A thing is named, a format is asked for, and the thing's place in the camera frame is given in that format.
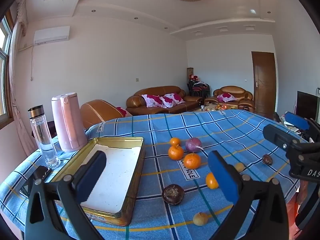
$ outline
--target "air conditioner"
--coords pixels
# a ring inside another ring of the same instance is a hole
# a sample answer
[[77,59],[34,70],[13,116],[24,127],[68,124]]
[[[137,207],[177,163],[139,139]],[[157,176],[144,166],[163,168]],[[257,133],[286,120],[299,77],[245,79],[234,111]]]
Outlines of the air conditioner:
[[70,26],[38,30],[33,39],[35,45],[69,40]]

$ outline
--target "brown leather sofa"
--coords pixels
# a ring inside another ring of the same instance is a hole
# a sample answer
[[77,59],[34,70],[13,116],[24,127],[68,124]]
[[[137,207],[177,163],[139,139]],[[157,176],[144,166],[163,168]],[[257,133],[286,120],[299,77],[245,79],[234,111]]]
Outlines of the brown leather sofa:
[[[226,103],[219,102],[219,100],[217,99],[217,96],[223,93],[230,93],[237,99],[237,101],[230,101]],[[245,109],[253,113],[254,101],[252,99],[253,99],[253,96],[249,91],[246,91],[241,87],[226,86],[220,89],[216,89],[213,92],[213,97],[206,98],[204,100],[204,104],[207,105],[212,103],[220,103],[227,106],[237,106],[238,109]]]
[[[185,103],[176,105],[171,108],[162,107],[147,107],[146,101],[141,95],[154,95],[154,96],[164,96],[165,94],[177,93],[179,94]],[[127,111],[132,115],[143,115],[143,114],[180,114],[185,111],[197,108],[200,105],[201,97],[186,96],[186,92],[180,87],[176,86],[163,86],[163,87],[153,87],[139,90],[133,96],[127,99]]]
[[112,104],[101,99],[84,103],[80,107],[80,113],[85,129],[97,123],[123,117],[119,110]]

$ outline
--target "orange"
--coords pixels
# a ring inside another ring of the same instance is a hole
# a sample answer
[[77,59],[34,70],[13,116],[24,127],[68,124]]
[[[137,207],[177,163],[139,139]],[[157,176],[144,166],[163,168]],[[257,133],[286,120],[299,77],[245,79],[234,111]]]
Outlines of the orange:
[[210,189],[215,189],[219,187],[219,184],[216,180],[216,178],[214,177],[214,175],[212,174],[212,172],[210,172],[207,177],[205,178],[205,183],[207,184],[208,188]]
[[187,169],[194,170],[200,167],[201,158],[196,153],[189,153],[184,157],[183,164]]
[[171,146],[181,145],[181,141],[177,137],[172,137],[169,143]]
[[171,146],[168,150],[168,155],[174,161],[181,160],[183,157],[183,149],[179,145]]

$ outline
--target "pink kettle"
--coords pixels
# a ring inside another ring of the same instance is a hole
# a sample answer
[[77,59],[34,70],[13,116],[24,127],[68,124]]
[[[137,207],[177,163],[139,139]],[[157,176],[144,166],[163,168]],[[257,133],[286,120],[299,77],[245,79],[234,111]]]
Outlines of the pink kettle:
[[88,142],[80,115],[77,93],[52,98],[52,112],[60,147],[64,152],[80,150]]

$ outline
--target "thermos handle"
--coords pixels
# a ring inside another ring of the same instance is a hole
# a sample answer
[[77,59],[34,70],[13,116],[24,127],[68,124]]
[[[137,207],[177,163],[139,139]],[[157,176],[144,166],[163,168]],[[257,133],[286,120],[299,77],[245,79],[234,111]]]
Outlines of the thermos handle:
[[78,148],[79,144],[77,140],[76,129],[73,123],[72,115],[71,115],[71,105],[69,102],[68,95],[61,96],[60,102],[61,102],[63,121],[69,137],[70,145],[72,148]]

